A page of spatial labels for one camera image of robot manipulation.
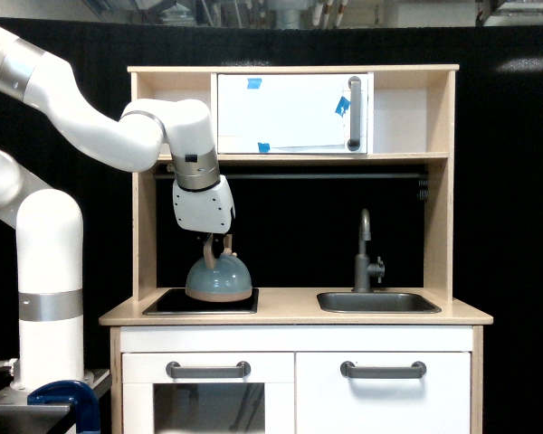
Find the toy kitchen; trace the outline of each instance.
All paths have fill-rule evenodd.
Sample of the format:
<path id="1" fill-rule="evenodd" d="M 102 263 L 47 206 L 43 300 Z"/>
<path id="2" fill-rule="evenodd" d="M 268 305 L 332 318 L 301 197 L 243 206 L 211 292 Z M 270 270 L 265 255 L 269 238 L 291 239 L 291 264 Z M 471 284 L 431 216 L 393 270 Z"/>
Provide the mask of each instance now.
<path id="1" fill-rule="evenodd" d="M 204 244 L 176 227 L 168 149 L 133 174 L 133 296 L 100 318 L 113 433 L 482 432 L 492 317 L 453 298 L 457 71 L 129 68 L 133 100 L 210 108 L 236 216 Z"/>

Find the cabinet door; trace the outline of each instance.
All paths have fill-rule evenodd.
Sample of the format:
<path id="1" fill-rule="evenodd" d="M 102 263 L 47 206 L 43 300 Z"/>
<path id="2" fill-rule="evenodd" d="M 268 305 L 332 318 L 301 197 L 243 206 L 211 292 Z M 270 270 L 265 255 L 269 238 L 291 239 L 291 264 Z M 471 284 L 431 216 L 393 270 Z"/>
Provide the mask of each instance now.
<path id="1" fill-rule="evenodd" d="M 217 150 L 220 154 L 372 152 L 372 83 L 371 73 L 220 74 Z"/>
<path id="2" fill-rule="evenodd" d="M 422 378 L 349 378 L 378 370 L 425 365 Z M 298 434 L 468 434 L 470 427 L 469 353 L 298 353 L 296 427 Z M 414 369 L 382 376 L 410 376 Z"/>

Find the microwave handle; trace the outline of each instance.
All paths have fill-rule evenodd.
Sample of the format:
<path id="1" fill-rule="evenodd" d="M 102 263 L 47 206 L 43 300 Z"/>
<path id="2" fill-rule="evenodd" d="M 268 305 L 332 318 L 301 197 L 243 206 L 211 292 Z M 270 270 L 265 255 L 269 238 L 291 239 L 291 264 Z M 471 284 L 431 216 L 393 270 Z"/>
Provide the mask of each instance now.
<path id="1" fill-rule="evenodd" d="M 252 367 L 247 362 L 235 366 L 200 367 L 182 367 L 177 362 L 170 362 L 166 371 L 171 378 L 243 378 L 250 374 Z"/>
<path id="2" fill-rule="evenodd" d="M 362 124 L 362 81 L 358 77 L 350 77 L 350 139 L 348 149 L 358 151 L 360 148 L 360 125 Z"/>

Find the oven window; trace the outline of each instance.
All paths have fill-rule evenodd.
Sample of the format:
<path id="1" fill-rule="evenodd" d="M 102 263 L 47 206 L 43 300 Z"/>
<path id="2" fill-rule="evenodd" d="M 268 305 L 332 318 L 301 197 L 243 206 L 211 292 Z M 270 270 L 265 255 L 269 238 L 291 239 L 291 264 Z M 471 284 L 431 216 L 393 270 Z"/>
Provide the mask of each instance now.
<path id="1" fill-rule="evenodd" d="M 265 432 L 263 383 L 155 384 L 154 388 L 157 434 Z"/>

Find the ceiling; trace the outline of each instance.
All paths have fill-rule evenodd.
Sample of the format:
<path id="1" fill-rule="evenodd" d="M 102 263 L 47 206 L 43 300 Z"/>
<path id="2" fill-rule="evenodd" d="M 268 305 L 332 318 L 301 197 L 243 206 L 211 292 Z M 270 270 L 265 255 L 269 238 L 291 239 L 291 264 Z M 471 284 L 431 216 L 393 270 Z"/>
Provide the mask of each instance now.
<path id="1" fill-rule="evenodd" d="M 543 0 L 0 0 L 0 16 L 251 29 L 467 27 L 543 24 Z"/>

